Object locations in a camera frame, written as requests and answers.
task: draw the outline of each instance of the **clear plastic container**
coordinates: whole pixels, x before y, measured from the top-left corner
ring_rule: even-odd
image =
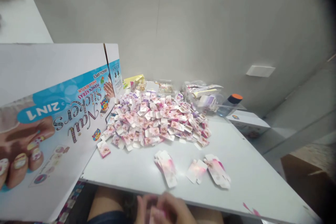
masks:
[[[189,102],[193,103],[197,109],[198,112],[207,114],[207,115],[214,115],[216,114],[218,108],[229,108],[232,109],[232,111],[228,114],[233,114],[236,110],[246,110],[246,108],[242,104],[237,104],[236,106],[224,106],[222,105],[226,99],[229,97],[229,95],[225,94],[223,90],[221,90],[219,93],[214,94],[213,96],[216,98],[216,104],[212,104],[210,106],[198,106],[199,99],[196,99],[192,93],[190,93],[189,89],[187,88],[186,83],[183,83],[182,85],[182,91],[184,95],[184,99]]]
[[[145,80],[145,84],[142,84],[142,88],[140,89],[140,86],[136,86],[135,90],[139,90],[140,92],[146,92],[145,87],[147,85],[148,81],[152,81],[156,84],[159,85],[159,91],[158,91],[158,95],[159,96],[167,96],[167,95],[171,95],[171,96],[175,96],[175,93],[177,92],[176,90],[176,86],[174,84],[174,82],[172,80],[159,80],[159,79],[146,79]]]

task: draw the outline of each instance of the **nail stickers box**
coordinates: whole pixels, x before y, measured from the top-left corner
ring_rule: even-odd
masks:
[[[117,44],[105,44],[108,67],[111,73],[111,82],[113,85],[113,90],[115,94],[118,94],[116,97],[119,98],[121,95],[125,93],[123,78],[121,77],[121,69],[119,59],[115,59],[114,54],[118,53],[118,45]]]
[[[51,222],[106,130],[118,45],[0,45],[0,219]]]

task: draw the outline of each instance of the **unfolded box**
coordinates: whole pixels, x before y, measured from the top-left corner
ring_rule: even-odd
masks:
[[[256,114],[236,110],[232,115],[226,117],[232,124],[247,138],[257,138],[270,128]]]

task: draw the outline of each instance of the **white table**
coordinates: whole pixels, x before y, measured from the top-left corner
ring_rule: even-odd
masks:
[[[260,218],[243,206],[256,209],[262,219],[282,223],[318,223],[319,217],[267,163],[253,146],[227,120],[209,118],[210,144],[198,150],[192,143],[165,141],[157,146],[119,150],[110,140],[111,154],[102,159],[95,151],[81,179],[89,183],[132,191],[162,194],[168,190],[163,175],[154,163],[154,154],[166,150],[177,169],[177,186],[168,191],[191,205],[212,208],[242,216]],[[232,179],[231,189],[215,186],[210,174],[202,184],[192,184],[185,172],[193,159],[214,154]]]

